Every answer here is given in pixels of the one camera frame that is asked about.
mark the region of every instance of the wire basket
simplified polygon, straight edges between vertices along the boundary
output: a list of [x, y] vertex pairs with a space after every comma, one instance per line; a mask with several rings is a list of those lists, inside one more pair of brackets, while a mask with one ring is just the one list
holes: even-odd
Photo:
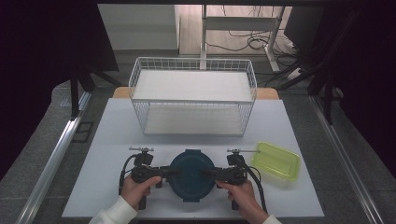
[[250, 60], [137, 58], [129, 80], [144, 134], [242, 136], [256, 89]]

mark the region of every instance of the human hand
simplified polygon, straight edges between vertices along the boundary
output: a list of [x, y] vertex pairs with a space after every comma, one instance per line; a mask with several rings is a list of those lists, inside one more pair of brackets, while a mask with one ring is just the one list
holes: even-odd
[[150, 194], [150, 187], [160, 181], [160, 176], [154, 176], [145, 182], [138, 184], [132, 180], [130, 175], [127, 175], [122, 186], [121, 197], [137, 211], [142, 197], [148, 196]]
[[251, 181], [246, 180], [242, 185], [231, 185], [218, 180], [216, 183], [228, 190], [228, 199], [238, 203], [239, 214], [250, 224], [262, 224], [269, 217], [256, 202]]

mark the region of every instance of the plastic container lid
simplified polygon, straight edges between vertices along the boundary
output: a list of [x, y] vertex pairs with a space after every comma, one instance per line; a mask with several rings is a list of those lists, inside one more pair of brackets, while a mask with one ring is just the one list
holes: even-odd
[[215, 181], [209, 175], [202, 175], [204, 169], [215, 167], [199, 149], [186, 149], [177, 155], [171, 165], [173, 169], [180, 169], [177, 176], [170, 176], [167, 180], [173, 192], [185, 203], [198, 203], [215, 186]]
[[254, 167], [287, 180], [296, 180], [300, 172], [300, 157], [282, 147], [267, 142], [257, 144], [252, 159]]

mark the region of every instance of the white table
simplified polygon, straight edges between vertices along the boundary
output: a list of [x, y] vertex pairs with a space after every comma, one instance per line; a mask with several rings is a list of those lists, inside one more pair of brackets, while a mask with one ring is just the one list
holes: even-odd
[[[168, 165], [186, 148], [201, 149], [218, 167], [228, 167], [227, 148], [253, 149], [260, 141], [286, 148], [302, 158], [299, 178], [294, 182], [261, 172], [266, 206], [277, 217], [323, 217], [318, 197], [306, 170], [286, 109], [281, 100], [258, 100], [243, 137], [145, 136], [129, 99], [109, 99], [78, 181], [63, 217], [92, 217], [118, 197], [120, 170], [133, 154], [128, 148], [154, 147], [152, 165]], [[252, 153], [244, 153], [249, 162]], [[227, 191], [213, 188], [199, 203], [183, 203], [164, 182], [153, 188], [147, 209], [137, 218], [146, 219], [236, 219]]]

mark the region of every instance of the wire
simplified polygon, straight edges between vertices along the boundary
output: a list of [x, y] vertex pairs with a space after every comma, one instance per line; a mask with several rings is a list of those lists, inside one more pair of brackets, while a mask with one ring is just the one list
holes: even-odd
[[[251, 49], [264, 49], [268, 45], [268, 41], [269, 41], [268, 40], [269, 38], [267, 37], [268, 39], [264, 39], [265, 37], [251, 36], [247, 39], [247, 44], [250, 46]], [[253, 42], [260, 42], [262, 45], [256, 48], [251, 45], [251, 43]]]
[[257, 174], [259, 174], [259, 181], [262, 182], [262, 174], [260, 174], [260, 171], [254, 166], [249, 166], [248, 168], [254, 169], [255, 171], [257, 171]]
[[296, 69], [298, 66], [301, 65], [300, 60], [297, 60], [296, 62], [294, 62], [293, 64], [291, 64], [289, 67], [285, 68], [283, 71], [276, 73], [275, 76], [271, 77], [270, 79], [266, 80], [266, 81], [262, 81], [257, 83], [257, 85], [261, 85], [262, 83], [264, 84], [264, 88], [267, 87], [268, 83], [274, 80], [277, 80], [278, 78], [282, 77], [283, 75], [286, 75], [289, 71]]
[[280, 83], [281, 83], [283, 80], [285, 80], [287, 77], [288, 77], [288, 76], [284, 76], [284, 77], [282, 77], [282, 78], [277, 82], [276, 89], [279, 89]]
[[239, 159], [235, 159], [235, 161], [237, 162], [238, 165], [240, 165], [240, 166], [244, 167], [245, 169], [247, 169], [247, 172], [253, 178], [254, 182], [257, 185], [257, 188], [259, 189], [260, 199], [262, 200], [262, 210], [267, 212], [267, 207], [265, 206], [264, 191], [262, 189], [262, 182], [259, 181], [257, 176], [251, 171], [251, 169], [247, 166], [247, 164], [244, 161], [241, 161]]
[[257, 17], [260, 17], [260, 11], [262, 10], [262, 7], [259, 7], [259, 12], [257, 13]]
[[227, 16], [226, 13], [225, 13], [225, 6], [224, 5], [221, 6], [221, 11], [224, 13], [224, 16]]
[[297, 56], [292, 55], [292, 54], [288, 54], [288, 53], [280, 54], [280, 55], [277, 56], [276, 61], [278, 63], [282, 64], [283, 66], [289, 67], [289, 66], [292, 66], [293, 63], [289, 63], [289, 64], [283, 63], [283, 62], [280, 61], [281, 58], [296, 58], [297, 59]]
[[254, 33], [254, 34], [253, 34], [253, 32], [250, 31], [250, 34], [249, 34], [249, 35], [233, 35], [233, 34], [231, 34], [231, 31], [228, 31], [228, 33], [229, 33], [231, 36], [240, 36], [240, 37], [252, 36], [252, 35], [260, 35], [260, 34], [265, 34], [265, 33], [268, 33], [268, 32], [269, 32], [269, 31], [262, 31], [262, 32], [257, 32], [257, 33]]
[[271, 75], [277, 75], [277, 73], [258, 73], [258, 72], [255, 72], [254, 75], [271, 76]]
[[216, 47], [216, 48], [220, 48], [220, 49], [226, 49], [226, 50], [230, 50], [230, 51], [240, 51], [240, 50], [245, 49], [245, 48], [247, 48], [247, 47], [249, 46], [249, 45], [246, 45], [246, 46], [244, 46], [244, 47], [241, 48], [241, 49], [227, 49], [227, 48], [224, 48], [223, 46], [212, 45], [212, 44], [209, 44], [209, 43], [207, 43], [207, 42], [206, 42], [206, 44], [207, 44], [208, 46], [211, 46], [211, 47]]
[[253, 16], [254, 16], [254, 11], [255, 10], [256, 10], [256, 7], [253, 7], [253, 9], [250, 10], [250, 12], [247, 14], [247, 16], [249, 16], [252, 11], [253, 11]]
[[136, 157], [136, 156], [137, 156], [136, 154], [130, 156], [130, 157], [126, 160], [126, 162], [124, 163], [124, 166], [123, 166], [122, 171], [121, 171], [121, 174], [120, 174], [119, 195], [121, 195], [121, 190], [122, 190], [122, 186], [123, 186], [123, 181], [124, 181], [124, 179], [125, 179], [125, 174], [132, 171], [132, 170], [131, 170], [131, 171], [125, 172], [126, 166], [128, 165], [128, 163], [129, 163], [129, 161], [131, 160], [131, 158]]
[[280, 53], [282, 53], [282, 54], [286, 53], [286, 52], [284, 52], [284, 51], [280, 48], [280, 46], [277, 44], [276, 41], [275, 41], [275, 44], [276, 44], [277, 48], [279, 49], [279, 52], [280, 52]]

